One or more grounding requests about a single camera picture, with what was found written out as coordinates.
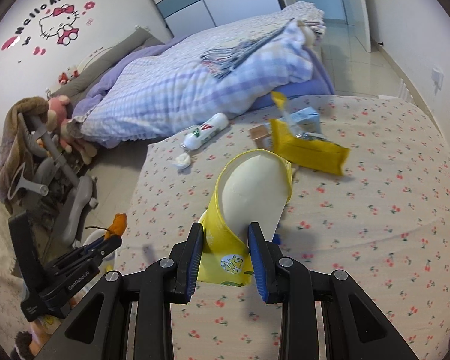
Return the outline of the person's left hand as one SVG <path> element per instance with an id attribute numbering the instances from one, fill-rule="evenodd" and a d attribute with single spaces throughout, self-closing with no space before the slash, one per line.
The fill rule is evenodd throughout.
<path id="1" fill-rule="evenodd" d="M 57 331 L 64 321 L 63 317 L 52 314 L 51 311 L 46 311 L 43 315 L 38 316 L 30 323 L 31 334 L 33 341 L 38 346 L 43 346 Z"/>

